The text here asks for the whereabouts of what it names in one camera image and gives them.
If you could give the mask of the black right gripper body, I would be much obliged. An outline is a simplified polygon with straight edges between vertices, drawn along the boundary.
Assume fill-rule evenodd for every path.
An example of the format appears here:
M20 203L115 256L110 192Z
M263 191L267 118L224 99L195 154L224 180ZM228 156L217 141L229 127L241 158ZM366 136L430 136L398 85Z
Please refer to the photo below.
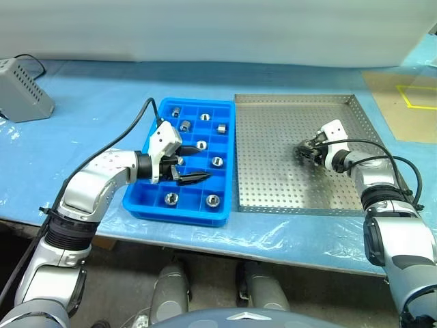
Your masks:
M309 141L311 146L311 157L318 165L324 165L327 155L327 146L324 144L327 141L325 133L318 133Z

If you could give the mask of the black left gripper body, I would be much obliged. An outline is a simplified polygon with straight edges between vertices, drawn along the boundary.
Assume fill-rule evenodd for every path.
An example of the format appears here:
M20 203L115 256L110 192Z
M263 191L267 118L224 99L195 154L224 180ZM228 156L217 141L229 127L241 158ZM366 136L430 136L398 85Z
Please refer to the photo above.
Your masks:
M163 156L160 160L160 181L182 181L182 175L177 168L182 162L183 158L177 154Z

